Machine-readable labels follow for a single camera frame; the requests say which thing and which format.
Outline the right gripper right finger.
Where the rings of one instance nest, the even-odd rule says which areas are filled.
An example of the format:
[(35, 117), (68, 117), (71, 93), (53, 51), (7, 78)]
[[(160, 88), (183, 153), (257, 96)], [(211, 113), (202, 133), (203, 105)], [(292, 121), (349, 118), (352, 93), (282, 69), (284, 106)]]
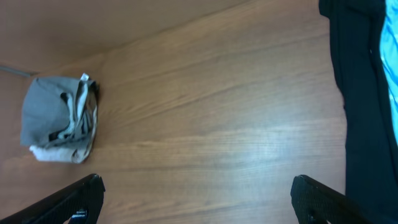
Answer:
[(363, 211), (343, 194), (307, 175), (294, 177), (291, 202), (300, 224), (364, 224)]

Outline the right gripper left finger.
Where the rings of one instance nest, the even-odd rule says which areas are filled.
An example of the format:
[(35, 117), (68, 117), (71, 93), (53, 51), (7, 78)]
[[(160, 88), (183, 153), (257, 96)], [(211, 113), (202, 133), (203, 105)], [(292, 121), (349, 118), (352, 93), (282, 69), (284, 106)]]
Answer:
[(15, 224), (96, 224), (105, 187), (98, 174), (90, 174), (39, 202), (1, 220)]

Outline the grey shorts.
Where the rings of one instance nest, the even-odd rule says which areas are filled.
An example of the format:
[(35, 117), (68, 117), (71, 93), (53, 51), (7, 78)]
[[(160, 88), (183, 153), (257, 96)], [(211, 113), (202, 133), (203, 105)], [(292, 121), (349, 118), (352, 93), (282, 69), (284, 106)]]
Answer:
[(85, 73), (79, 79), (34, 79), (22, 105), (20, 144), (28, 148), (93, 146), (98, 92), (99, 85)]

